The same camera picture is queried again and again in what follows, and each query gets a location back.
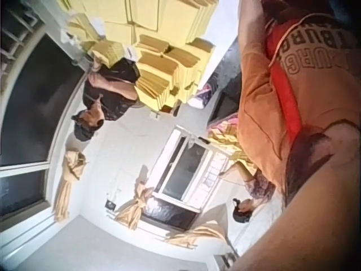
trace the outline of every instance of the person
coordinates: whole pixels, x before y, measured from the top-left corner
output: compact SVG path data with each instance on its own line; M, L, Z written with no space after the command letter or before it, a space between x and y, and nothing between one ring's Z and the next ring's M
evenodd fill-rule
M105 120L116 121L139 104L135 90L138 78L139 71L131 60L122 58L109 69L95 58L84 84L83 103L87 109L72 116L76 138L90 140Z
M359 42L327 1L272 2L240 1L238 139L286 207L232 270L341 270L359 246Z
M245 183L245 187L252 197L242 202L238 199L233 199L235 204L234 219L240 223L249 222L254 210L261 204L269 202L274 194L276 186L267 180L262 172L257 169L252 175L241 161L235 162L228 170L219 174L220 178L226 178L232 172L238 172L238 175Z

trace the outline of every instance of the yellow curtain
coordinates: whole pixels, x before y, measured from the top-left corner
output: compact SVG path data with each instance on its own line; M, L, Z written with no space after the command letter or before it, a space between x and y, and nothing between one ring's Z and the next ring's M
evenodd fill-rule
M185 248L195 248L195 243L198 239L207 237L217 238L227 242L224 230L218 224L202 224L195 229L176 234L175 236L166 239L165 242Z
M63 163L63 178L55 204L55 220L62 222L69 218L69 200L72 183L78 181L83 174L86 159L79 151L67 151Z
M134 203L117 214L115 221L135 230L142 215L142 209L147 206L147 201L153 191L154 188L146 188L145 183L140 182L135 191Z

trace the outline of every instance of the window pane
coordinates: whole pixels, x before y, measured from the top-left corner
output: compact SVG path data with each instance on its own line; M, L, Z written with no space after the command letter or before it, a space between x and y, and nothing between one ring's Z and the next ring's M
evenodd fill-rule
M46 170L2 177L0 180L1 216L44 200Z
M44 36L16 80L4 115L0 165L46 161L64 108L84 71Z
M186 146L162 193L181 200L199 167L204 153L205 148L197 144L193 144L191 148Z
M167 175L168 175L168 173L170 171L171 165L174 163L175 158L177 158L177 155L178 155L179 151L181 150L182 145L183 145L185 140L186 140L186 137L181 137L180 138L177 147L174 149L174 152L173 152L171 158L169 159L168 165L164 169L163 174L159 179L157 187L155 188L155 192L159 192L160 188L162 187L162 185L164 183L164 180L165 180L165 178L167 177Z
M162 199L151 198L148 200L146 208L143 209L142 215L177 229L189 230L198 213L183 209Z

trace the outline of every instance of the window frame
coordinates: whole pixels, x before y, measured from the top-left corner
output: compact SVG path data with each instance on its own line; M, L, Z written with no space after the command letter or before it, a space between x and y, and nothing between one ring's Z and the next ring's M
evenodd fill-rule
M177 134L177 133L178 133L178 135L177 135L178 138L175 141L174 137L175 137L175 134ZM182 207L189 211L201 213L203 211L203 209L205 208L205 206L207 205L214 190L218 186L219 178L214 182L212 188L210 189L210 191L208 192L208 194L204 200L204 203L202 204L202 206L200 208L195 208L195 207L187 204L187 202L190 201L190 199L194 195L196 189L201 184L201 181L205 178L205 175L207 174L207 169L210 167L210 164L213 161L213 159L215 158L216 154L221 153L222 155L224 155L226 157L226 159L222 165L221 171L224 170L225 167L227 167L228 160L229 160L229 154L227 152L223 151L222 149L217 148L216 146L214 146L212 144L204 143L202 140L198 139L195 135L186 131L184 128L182 128L180 126L176 126L173 129L171 135L169 136L169 138L166 142L166 145L164 146L160 156L158 157L158 159L151 171L151 174L149 175L147 187L156 187L158 185L158 183L160 182L160 178L161 178L162 174L164 173L166 166L169 164L171 156L175 152L177 145L182 137L186 137L186 140L184 140L182 147L178 151L177 156L176 156L168 174L166 175L163 184L161 185L161 188L157 192L154 191L152 193L152 195L155 198L165 200L171 204ZM193 144L197 144L197 145L203 147L204 149L206 149L206 151L203 154L201 162L200 162L199 166L197 167L197 170L196 170L195 174L193 175L191 182L188 184L185 192L182 195L182 200L178 200L178 199L174 199L168 195L165 195L162 192L163 192L164 187L166 186L167 182L169 181L170 176L174 171L174 168L177 166L177 164L179 162L179 158L183 154L183 151L186 148L186 146L188 145L190 139L193 140Z
M1 90L1 122L0 122L0 140L1 140L1 129L2 129L2 121L5 115L6 106L8 100L11 96L12 90L17 82L17 78L20 75L20 72L23 70L29 56L39 44L41 39L44 36L48 35L56 45L58 45L68 56L69 60L73 61L74 58L82 55L82 52L75 48L74 46L68 43L61 43L58 29L54 29L49 27L48 25L42 24L38 28L34 29L31 37L24 44L23 49L19 52L16 60L12 64L10 71L6 76L6 82L4 84L4 88ZM81 100L79 90L82 87L84 81L86 80L87 73L86 71L89 68L87 63L79 63L79 68L84 71L84 74L80 78L79 82L75 86L72 94L63 109L63 113L61 114L58 125L55 129L54 136L52 138L52 143L49 149L49 153L46 161L41 161L37 163L28 163L28 164L20 164L20 165L9 165L9 166L0 166L0 178L7 176L14 176L18 174L24 174L34 171L46 170L45 179L44 179L44 200L40 200L36 203L33 203L27 207L24 207L20 210L17 210L13 213L9 213L0 218L0 232L3 232L18 223L29 219L30 217L40 213L48 208L52 208L54 205L55 197L53 190L56 187L53 187L54 178L56 169L60 162L60 152L62 147L64 147L66 133L69 129L69 125L71 123L71 114L73 111L71 110L74 107L75 100Z

